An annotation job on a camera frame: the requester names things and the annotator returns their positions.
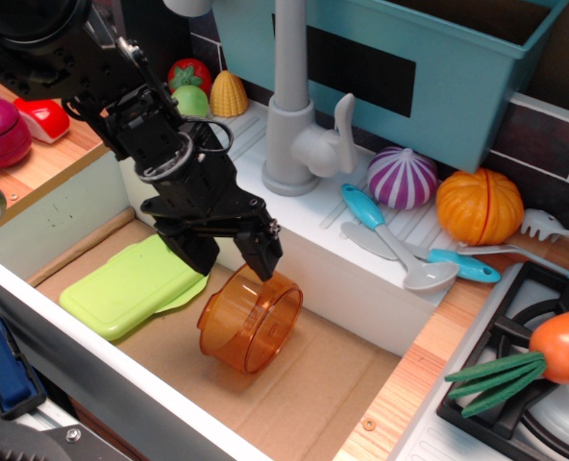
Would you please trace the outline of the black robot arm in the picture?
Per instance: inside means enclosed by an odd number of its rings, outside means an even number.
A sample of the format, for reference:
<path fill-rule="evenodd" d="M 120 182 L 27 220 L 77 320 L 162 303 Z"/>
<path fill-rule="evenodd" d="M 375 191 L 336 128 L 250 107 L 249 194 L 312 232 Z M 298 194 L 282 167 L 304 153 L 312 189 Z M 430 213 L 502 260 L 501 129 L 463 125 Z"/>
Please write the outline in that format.
<path fill-rule="evenodd" d="M 0 84 L 27 100 L 59 99 L 138 178 L 141 210 L 167 247 L 207 274 L 231 238 L 262 280 L 283 254 L 265 202 L 241 189 L 219 122 L 182 115 L 146 55 L 89 1 L 0 1 Z"/>

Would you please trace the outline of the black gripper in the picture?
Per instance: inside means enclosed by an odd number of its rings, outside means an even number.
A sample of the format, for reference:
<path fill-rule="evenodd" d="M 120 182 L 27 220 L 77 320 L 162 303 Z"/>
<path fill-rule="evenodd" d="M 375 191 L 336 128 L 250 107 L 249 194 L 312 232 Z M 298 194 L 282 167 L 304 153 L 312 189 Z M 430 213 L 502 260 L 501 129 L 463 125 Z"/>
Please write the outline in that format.
<path fill-rule="evenodd" d="M 184 148 L 136 164 L 140 180 L 158 192 L 141 211 L 155 219 L 162 241 L 193 271 L 208 275 L 219 254 L 215 240 L 204 236 L 235 237 L 247 265 L 261 281 L 270 280 L 283 255 L 280 227 L 263 199 L 237 185 L 229 157 L 233 133 L 219 122 L 193 119 L 181 138 Z"/>

